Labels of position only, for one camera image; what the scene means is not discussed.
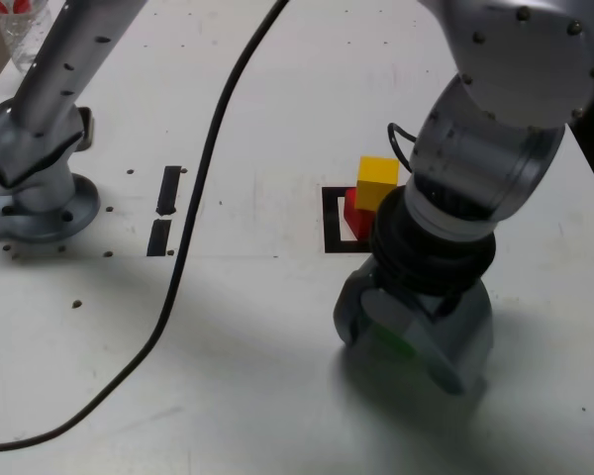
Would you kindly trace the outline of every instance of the table surface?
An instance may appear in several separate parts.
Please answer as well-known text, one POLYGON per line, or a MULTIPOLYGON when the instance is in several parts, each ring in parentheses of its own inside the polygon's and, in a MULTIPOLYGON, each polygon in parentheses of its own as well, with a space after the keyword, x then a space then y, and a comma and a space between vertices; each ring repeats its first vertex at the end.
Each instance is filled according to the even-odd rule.
MULTIPOLYGON (((79 98, 96 138, 71 167, 114 212, 65 253, 0 243, 0 441, 66 421, 148 338, 174 262, 146 257, 163 168, 189 169, 176 250, 217 98, 271 3, 153 0, 79 98)), ((391 156, 386 124, 416 133, 454 73, 413 0, 293 1, 231 103, 161 342, 78 427, 0 454, 0 475, 594 474, 594 176, 569 130, 496 233, 475 391, 446 396, 382 341, 346 351, 334 330, 365 255, 324 254, 321 188, 391 156)), ((20 81, 9 64, 0 102, 20 81)))

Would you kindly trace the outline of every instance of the toy block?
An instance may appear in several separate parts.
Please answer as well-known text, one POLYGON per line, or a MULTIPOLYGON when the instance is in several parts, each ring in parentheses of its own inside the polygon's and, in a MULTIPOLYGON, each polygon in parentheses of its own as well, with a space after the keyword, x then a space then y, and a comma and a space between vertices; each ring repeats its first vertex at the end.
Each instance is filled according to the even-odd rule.
POLYGON ((356 240, 368 240, 369 232, 374 222, 376 213, 372 211, 358 210, 356 208, 356 188, 346 191, 346 203, 344 204, 344 218, 351 229, 356 240))
POLYGON ((356 208, 378 211, 387 194, 398 186, 398 167, 394 158, 362 156, 356 181, 356 208))

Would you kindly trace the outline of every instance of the black tape strip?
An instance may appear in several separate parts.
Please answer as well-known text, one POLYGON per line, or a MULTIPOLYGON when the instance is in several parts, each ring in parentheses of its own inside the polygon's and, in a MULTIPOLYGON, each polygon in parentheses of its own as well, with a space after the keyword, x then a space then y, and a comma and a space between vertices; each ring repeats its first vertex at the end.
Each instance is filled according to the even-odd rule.
POLYGON ((324 215, 324 247, 326 254, 364 254, 370 253, 369 242, 341 240, 339 221, 339 198, 346 195, 351 186, 323 187, 321 189, 324 215))
POLYGON ((167 253, 167 240, 171 220, 154 220, 149 235, 148 257, 164 256, 167 253))
POLYGON ((156 212, 161 216, 173 215, 176 212, 176 194, 178 193, 181 169, 180 166, 165 166, 156 207, 156 212))

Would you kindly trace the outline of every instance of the plastic bottle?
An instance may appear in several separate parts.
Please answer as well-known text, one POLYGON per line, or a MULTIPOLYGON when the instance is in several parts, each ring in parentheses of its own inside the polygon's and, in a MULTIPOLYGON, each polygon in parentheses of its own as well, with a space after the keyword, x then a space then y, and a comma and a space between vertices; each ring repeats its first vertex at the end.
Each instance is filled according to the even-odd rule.
POLYGON ((48 0, 0 0, 0 31, 23 74, 33 64, 51 26, 48 0))

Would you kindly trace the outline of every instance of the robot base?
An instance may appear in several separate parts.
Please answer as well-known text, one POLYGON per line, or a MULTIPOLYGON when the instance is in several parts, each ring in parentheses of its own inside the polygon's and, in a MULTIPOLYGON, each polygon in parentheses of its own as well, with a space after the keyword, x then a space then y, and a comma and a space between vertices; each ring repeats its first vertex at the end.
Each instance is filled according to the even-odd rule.
POLYGON ((12 196, 0 196, 0 240, 54 242, 76 235, 97 216, 100 207, 97 187, 73 174, 75 194, 61 208, 33 214, 17 207, 12 196))

